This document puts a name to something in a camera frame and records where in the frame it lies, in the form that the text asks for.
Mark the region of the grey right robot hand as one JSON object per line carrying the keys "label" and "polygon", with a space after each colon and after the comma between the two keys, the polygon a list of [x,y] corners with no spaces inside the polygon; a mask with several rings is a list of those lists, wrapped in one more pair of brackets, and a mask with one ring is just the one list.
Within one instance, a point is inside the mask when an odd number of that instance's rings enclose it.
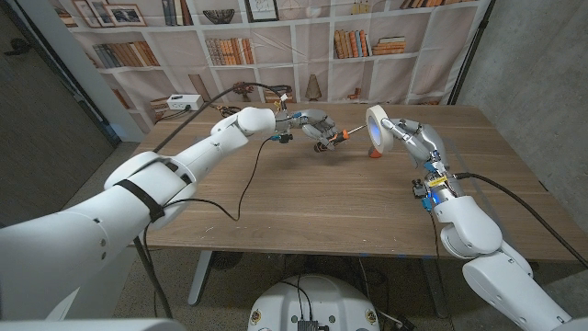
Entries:
{"label": "grey right robot hand", "polygon": [[430,162],[437,171],[450,169],[443,140],[431,125],[415,120],[389,118],[380,120],[379,124],[404,145],[415,167]]}

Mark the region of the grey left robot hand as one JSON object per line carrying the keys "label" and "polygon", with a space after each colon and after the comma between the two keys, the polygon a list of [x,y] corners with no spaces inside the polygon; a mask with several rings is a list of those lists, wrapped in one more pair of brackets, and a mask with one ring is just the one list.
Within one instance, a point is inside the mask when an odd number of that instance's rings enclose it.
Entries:
{"label": "grey left robot hand", "polygon": [[302,129],[302,131],[327,150],[334,150],[335,144],[330,140],[339,132],[334,120],[323,110],[309,108],[300,111],[296,118],[288,121],[290,129]]}

